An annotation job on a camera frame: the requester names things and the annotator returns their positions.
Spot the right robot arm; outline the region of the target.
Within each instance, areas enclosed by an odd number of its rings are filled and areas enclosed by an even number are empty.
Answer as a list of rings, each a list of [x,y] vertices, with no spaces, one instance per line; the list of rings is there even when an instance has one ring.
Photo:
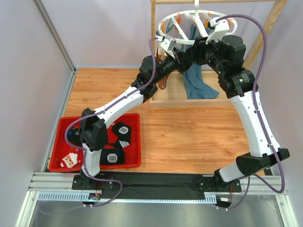
[[[289,150],[281,148],[264,115],[255,77],[243,67],[246,46],[242,38],[226,35],[219,42],[207,42],[197,37],[187,52],[193,62],[207,64],[218,75],[218,83],[235,107],[249,141],[249,152],[236,157],[228,166],[216,170],[221,183],[248,177],[268,167],[278,165],[290,157]]]

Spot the red santa sock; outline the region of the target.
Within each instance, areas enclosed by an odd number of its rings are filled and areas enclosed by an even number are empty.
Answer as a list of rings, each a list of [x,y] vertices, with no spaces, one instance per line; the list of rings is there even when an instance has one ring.
[[[69,152],[64,155],[60,160],[60,167],[72,169],[74,167],[80,167],[82,164],[81,155],[83,154],[83,150],[75,149],[73,152]]]

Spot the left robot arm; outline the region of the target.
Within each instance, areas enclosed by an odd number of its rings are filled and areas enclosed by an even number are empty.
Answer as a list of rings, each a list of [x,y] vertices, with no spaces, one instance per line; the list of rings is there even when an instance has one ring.
[[[109,126],[120,116],[149,100],[158,90],[157,83],[177,70],[185,72],[194,63],[190,51],[174,49],[163,61],[157,61],[152,54],[143,59],[135,81],[120,96],[108,104],[82,112],[80,121],[80,141],[82,143],[83,164],[75,185],[89,190],[98,189],[100,180],[100,156],[107,145]]]

